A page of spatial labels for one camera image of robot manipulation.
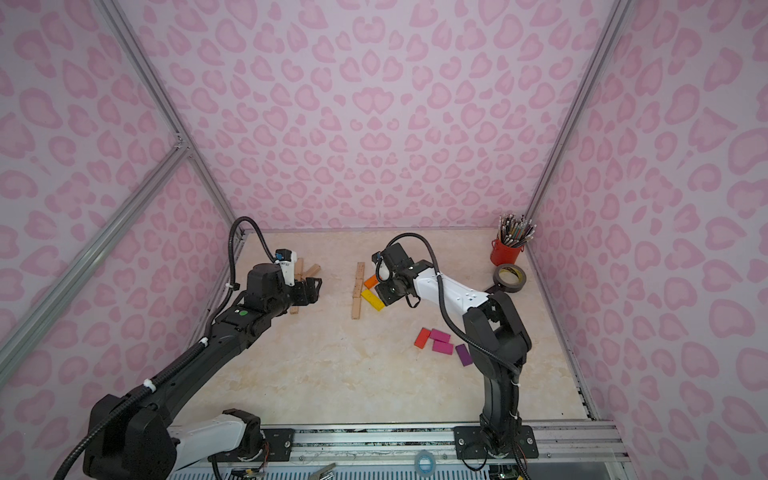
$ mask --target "yellow block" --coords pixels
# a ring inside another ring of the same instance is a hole
[[[379,311],[386,306],[384,305],[384,302],[382,302],[380,298],[378,298],[373,292],[371,292],[368,289],[363,290],[362,293],[360,293],[360,296],[368,300],[368,303],[370,303],[373,308]]]

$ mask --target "pink leopard print wall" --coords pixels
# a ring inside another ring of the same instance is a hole
[[[535,258],[641,478],[768,477],[768,3],[643,0]]]
[[[86,0],[0,5],[0,343],[169,150]]]
[[[612,3],[123,8],[236,213],[282,229],[524,210]]]
[[[226,263],[228,230],[183,164],[0,391],[0,477],[52,477],[95,402],[181,354]],[[72,471],[84,478],[80,461]]]

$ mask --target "marble table surface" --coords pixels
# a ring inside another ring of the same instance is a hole
[[[185,405],[176,423],[212,418],[238,408],[261,417],[265,425],[312,423],[477,421],[484,402],[483,377],[447,356],[413,346],[422,327],[450,333],[438,307],[403,302],[374,310],[365,300],[362,315],[351,319],[357,262],[373,275],[371,254],[398,231],[266,233],[274,251],[288,248],[318,263],[323,278],[320,298],[284,315],[238,357],[223,367]],[[422,230],[432,244],[440,270],[477,290],[491,286],[488,259],[495,230]],[[428,259],[426,248],[404,239],[408,255]],[[258,237],[251,234],[237,261],[237,281],[245,286],[255,263],[266,261]],[[584,419],[586,412],[555,334],[528,258],[518,265],[528,274],[525,288],[511,294],[533,341],[521,376],[519,410],[524,420]],[[452,336],[452,343],[461,341]]]

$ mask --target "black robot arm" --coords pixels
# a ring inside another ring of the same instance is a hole
[[[144,385],[120,398],[107,395],[96,403],[91,410],[92,433],[86,437],[84,447],[84,473],[99,480],[165,479],[173,470],[205,458],[207,455],[196,454],[201,450],[199,444],[194,445],[194,439],[212,432],[220,432],[217,438],[232,442],[229,446],[238,451],[238,456],[249,458],[258,454],[263,443],[260,420],[246,412],[227,410],[220,415],[221,419],[217,417],[209,425],[198,426],[194,438],[169,427],[195,392],[232,358],[253,345],[270,328],[273,318],[283,315],[291,306],[315,303],[321,285],[321,279],[307,278],[289,286],[278,263],[256,265],[248,274],[246,290],[210,326],[210,336],[190,347]],[[101,429],[95,428],[103,422],[106,425]],[[201,435],[204,427],[208,430]],[[210,445],[215,450],[210,454],[229,450],[216,447]]]
[[[415,237],[427,247],[431,262],[414,262],[397,243]],[[429,242],[417,233],[403,233],[372,256],[379,284],[376,292],[386,305],[413,296],[432,301],[449,328],[469,345],[478,370],[485,377],[485,405],[480,415],[485,449],[489,455],[504,457],[514,450],[521,420],[518,415],[520,372],[531,349],[531,337],[518,311],[504,292],[488,294],[464,286],[442,274]],[[450,314],[464,322],[461,331]],[[493,329],[491,323],[498,324]]]

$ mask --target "purple block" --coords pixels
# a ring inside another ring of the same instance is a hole
[[[432,343],[432,351],[444,353],[446,355],[453,355],[453,345],[435,340],[435,342]]]
[[[429,334],[429,338],[436,342],[448,343],[451,341],[451,336],[448,333],[441,332],[438,329],[432,329],[432,333]]]
[[[471,365],[472,364],[472,356],[469,355],[469,351],[467,350],[467,346],[465,344],[461,344],[456,347],[456,353],[458,353],[458,357],[462,361],[463,366]]]

